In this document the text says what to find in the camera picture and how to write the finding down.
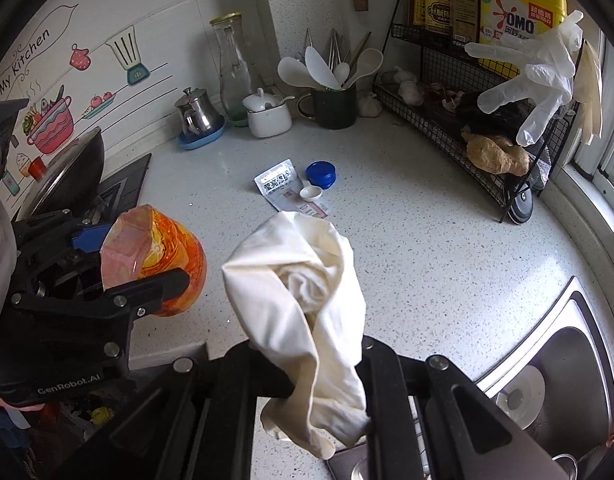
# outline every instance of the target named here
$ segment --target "glass jar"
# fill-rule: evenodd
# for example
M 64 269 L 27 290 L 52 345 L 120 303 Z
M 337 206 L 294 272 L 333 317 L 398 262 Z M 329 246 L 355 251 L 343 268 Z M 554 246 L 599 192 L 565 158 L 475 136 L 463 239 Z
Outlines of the glass jar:
M 256 92 L 258 79 L 252 63 L 245 56 L 242 13 L 231 12 L 209 22 L 220 49 L 221 103 L 234 126 L 247 126 L 247 108 L 242 100 Z

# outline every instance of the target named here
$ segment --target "blue bottle cap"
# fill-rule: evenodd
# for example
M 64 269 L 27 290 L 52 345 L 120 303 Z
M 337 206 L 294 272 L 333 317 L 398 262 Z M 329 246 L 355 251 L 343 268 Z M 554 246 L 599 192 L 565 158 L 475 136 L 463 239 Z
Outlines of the blue bottle cap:
M 319 160 L 307 166 L 305 175 L 313 186 L 329 189 L 336 181 L 336 168 L 334 168 L 334 165 L 330 162 Z

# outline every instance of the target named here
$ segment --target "garlic bulb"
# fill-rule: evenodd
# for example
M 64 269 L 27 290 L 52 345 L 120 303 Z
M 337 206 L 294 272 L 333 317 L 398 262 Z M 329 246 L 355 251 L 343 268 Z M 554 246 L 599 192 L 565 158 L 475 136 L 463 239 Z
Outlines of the garlic bulb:
M 358 98 L 358 115 L 360 117 L 378 117 L 382 111 L 383 103 L 376 99 L 376 94 L 369 92 L 369 94 Z
M 413 81 L 402 82 L 398 88 L 398 95 L 410 106 L 420 106 L 424 101 L 423 92 L 420 91 L 418 85 Z
M 418 82 L 418 78 L 414 73 L 408 72 L 407 70 L 402 70 L 401 67 L 395 66 L 396 73 L 393 75 L 393 80 L 398 83 L 404 83 L 405 81 L 413 81 L 414 83 Z
M 389 72 L 383 72 L 383 73 L 380 75 L 380 78 L 381 78 L 381 83 L 383 83 L 383 85 L 391 85 L 391 84 L 394 84 L 394 83 L 395 83 L 395 81 L 394 81 L 393 77 L 394 77 L 395 75 L 396 75 L 396 73 L 395 73 L 393 70 L 391 70 L 391 71 L 389 71 Z

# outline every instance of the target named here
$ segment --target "ginger root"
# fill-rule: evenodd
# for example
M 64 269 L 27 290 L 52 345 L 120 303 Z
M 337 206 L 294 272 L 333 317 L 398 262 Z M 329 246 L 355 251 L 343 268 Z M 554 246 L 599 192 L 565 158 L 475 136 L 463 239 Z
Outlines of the ginger root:
M 467 141 L 467 158 L 487 173 L 523 176 L 529 171 L 529 154 L 506 137 L 475 135 L 465 126 L 462 138 Z

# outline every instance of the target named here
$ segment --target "black wire rack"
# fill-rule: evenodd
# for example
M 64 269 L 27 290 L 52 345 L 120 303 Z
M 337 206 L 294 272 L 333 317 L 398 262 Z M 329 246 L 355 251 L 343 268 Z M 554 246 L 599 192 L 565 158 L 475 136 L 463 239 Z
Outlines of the black wire rack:
M 394 23 L 400 1 L 396 2 L 391 17 L 391 24 L 383 44 L 383 53 L 390 36 L 421 46 L 421 82 L 426 84 L 442 83 L 447 88 L 460 89 L 464 92 L 482 92 L 519 73 L 516 67 L 508 63 L 491 61 L 488 66 L 484 66 L 482 60 L 468 56 L 463 44 L 452 41 L 448 36 L 434 34 L 421 27 Z M 578 103 L 574 102 L 568 114 L 565 114 L 562 118 L 552 118 L 549 121 L 538 142 L 526 148 L 533 159 L 528 173 L 520 179 L 514 178 L 512 185 L 510 184 L 511 180 L 508 181 L 504 174 L 490 174 L 474 166 L 467 158 L 465 142 L 459 136 L 455 134 L 452 136 L 443 123 L 439 123 L 436 117 L 430 116 L 426 107 L 407 105 L 399 97 L 397 90 L 398 85 L 383 85 L 376 82 L 373 85 L 373 91 L 385 107 L 414 126 L 438 148 L 453 158 L 503 207 L 500 222 L 509 212 L 516 197 L 527 192 L 536 181 L 539 181 L 539 179 L 530 178 L 530 176 L 535 176 L 540 171 L 538 166 L 540 161 L 544 163 L 543 168 L 549 168 L 548 176 L 551 175 L 554 162 L 562 153 L 578 111 Z M 532 106 L 526 103 L 521 104 L 519 108 L 523 111 L 525 117 L 532 110 Z

